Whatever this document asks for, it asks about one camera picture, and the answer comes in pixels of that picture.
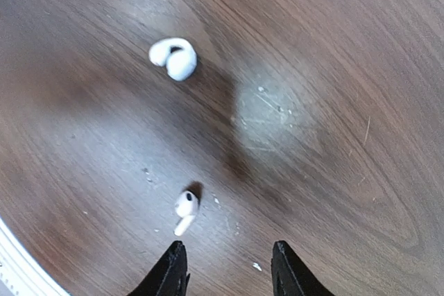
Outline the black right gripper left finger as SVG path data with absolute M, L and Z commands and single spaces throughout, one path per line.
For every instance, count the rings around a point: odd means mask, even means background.
M 190 274 L 187 252 L 182 241 L 174 241 L 128 296 L 186 295 Z

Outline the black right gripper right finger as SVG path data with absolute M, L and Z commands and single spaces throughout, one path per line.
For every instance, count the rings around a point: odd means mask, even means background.
M 334 296 L 286 241 L 276 241 L 273 245 L 271 272 L 274 295 Z

